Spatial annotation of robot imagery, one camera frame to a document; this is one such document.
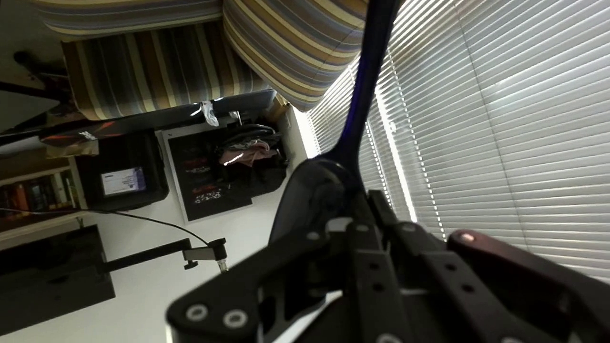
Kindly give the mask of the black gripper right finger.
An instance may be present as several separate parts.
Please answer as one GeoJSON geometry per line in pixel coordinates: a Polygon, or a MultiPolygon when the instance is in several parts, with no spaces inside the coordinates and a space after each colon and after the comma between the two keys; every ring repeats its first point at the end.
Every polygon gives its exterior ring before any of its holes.
{"type": "Polygon", "coordinates": [[[440,305],[453,343],[610,343],[610,286],[482,234],[445,242],[400,221],[380,190],[367,204],[407,286],[440,305]]]}

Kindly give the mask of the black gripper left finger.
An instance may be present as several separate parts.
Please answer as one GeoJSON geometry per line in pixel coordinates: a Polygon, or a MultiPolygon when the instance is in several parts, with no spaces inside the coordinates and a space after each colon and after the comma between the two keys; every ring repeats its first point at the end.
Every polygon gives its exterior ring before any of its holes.
{"type": "Polygon", "coordinates": [[[173,343],[274,343],[314,312],[293,343],[356,343],[344,287],[342,236],[350,217],[291,232],[175,299],[165,320],[173,343]]]}

